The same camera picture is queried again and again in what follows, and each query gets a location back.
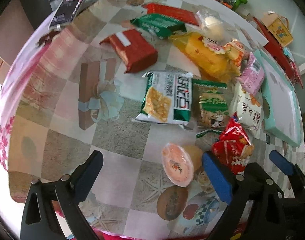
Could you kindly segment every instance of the yellow snack package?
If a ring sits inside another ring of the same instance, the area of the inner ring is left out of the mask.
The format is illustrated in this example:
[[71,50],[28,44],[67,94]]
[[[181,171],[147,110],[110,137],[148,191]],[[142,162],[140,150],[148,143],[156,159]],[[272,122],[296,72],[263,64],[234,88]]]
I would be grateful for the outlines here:
[[216,41],[198,32],[172,35],[169,39],[198,66],[202,79],[227,83],[241,75],[239,69],[230,62],[224,48]]

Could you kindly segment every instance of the red snack package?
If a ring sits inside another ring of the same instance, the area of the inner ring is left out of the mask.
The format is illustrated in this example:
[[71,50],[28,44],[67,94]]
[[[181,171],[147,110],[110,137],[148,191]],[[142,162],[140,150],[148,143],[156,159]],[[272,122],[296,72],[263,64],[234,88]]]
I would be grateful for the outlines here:
[[248,135],[239,123],[237,113],[234,113],[226,126],[225,131],[219,136],[219,140],[233,140],[243,144],[251,145]]
[[248,164],[248,156],[252,154],[253,146],[230,141],[217,141],[212,146],[212,152],[217,156],[220,163],[228,166],[234,173],[244,171],[245,166]]
[[157,62],[158,52],[135,29],[115,33],[100,44],[107,42],[125,63],[125,73],[142,71]]
[[157,4],[157,3],[149,3],[146,5],[143,5],[142,7],[147,8],[147,14],[151,13],[158,13],[162,15],[166,15],[169,17],[173,17],[179,21],[190,23],[194,25],[198,25],[198,22],[195,18],[195,15],[193,12],[175,8],[167,5]]

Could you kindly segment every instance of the cracker picture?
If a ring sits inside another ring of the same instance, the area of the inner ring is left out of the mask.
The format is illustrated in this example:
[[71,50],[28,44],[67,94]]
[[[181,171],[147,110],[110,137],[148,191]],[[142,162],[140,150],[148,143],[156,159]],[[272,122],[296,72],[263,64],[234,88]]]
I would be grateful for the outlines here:
[[164,96],[163,93],[157,91],[155,88],[150,87],[146,94],[146,103],[143,110],[160,122],[166,122],[170,105],[171,99]]

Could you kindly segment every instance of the screw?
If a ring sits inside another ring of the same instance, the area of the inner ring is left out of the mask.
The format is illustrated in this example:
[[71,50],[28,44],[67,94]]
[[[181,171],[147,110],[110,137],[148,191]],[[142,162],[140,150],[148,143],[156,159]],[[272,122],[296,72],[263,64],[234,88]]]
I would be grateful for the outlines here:
[[266,183],[267,183],[268,185],[272,185],[272,184],[273,184],[273,181],[272,181],[271,179],[266,179]]
[[69,180],[69,178],[70,178],[69,174],[65,174],[65,175],[61,176],[62,181],[67,181],[67,180]]
[[243,181],[244,180],[244,176],[242,176],[241,174],[237,174],[236,175],[236,180]]
[[38,182],[40,182],[39,179],[33,179],[33,180],[32,180],[32,185],[36,185]]

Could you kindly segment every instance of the checkered pattern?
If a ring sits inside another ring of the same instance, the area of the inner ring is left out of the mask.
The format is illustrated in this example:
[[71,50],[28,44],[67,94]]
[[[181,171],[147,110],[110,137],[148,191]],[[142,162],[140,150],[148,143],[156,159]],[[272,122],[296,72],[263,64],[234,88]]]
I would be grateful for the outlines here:
[[[126,30],[127,20],[145,13],[144,8],[129,6],[127,1],[100,0],[86,9],[60,33],[39,60],[19,103],[11,135],[8,162],[11,195],[15,200],[24,200],[32,176],[57,180],[84,163],[94,150],[99,150],[104,156],[104,166],[87,200],[80,204],[92,226],[149,240],[204,235],[215,225],[215,222],[203,225],[206,205],[201,205],[197,226],[182,215],[174,221],[166,221],[157,213],[159,196],[173,185],[163,170],[160,152],[168,142],[195,144],[194,133],[176,125],[131,121],[139,113],[144,97],[146,80],[141,76],[145,71],[179,68],[197,76],[200,73],[172,44],[143,32],[158,50],[158,62],[140,73],[124,74],[125,65],[111,46],[100,46],[99,42],[110,34]],[[164,3],[194,12],[199,9],[199,5],[189,0],[145,2]],[[220,17],[226,30],[251,49],[239,27],[223,15]],[[91,62],[105,62],[100,64],[99,79],[118,80],[124,103],[117,120],[100,120],[83,130],[78,116],[80,73],[82,63]],[[107,67],[108,62],[113,62],[112,66]],[[276,149],[302,167],[303,142],[293,149],[264,131],[260,138],[253,140],[255,152],[251,161],[264,167],[286,195],[291,195],[286,177],[270,162],[269,153]],[[187,204],[191,201],[206,203],[216,196],[215,192],[200,193],[202,189],[194,180],[189,187]],[[223,208],[213,221],[218,221],[225,208],[220,205]]]

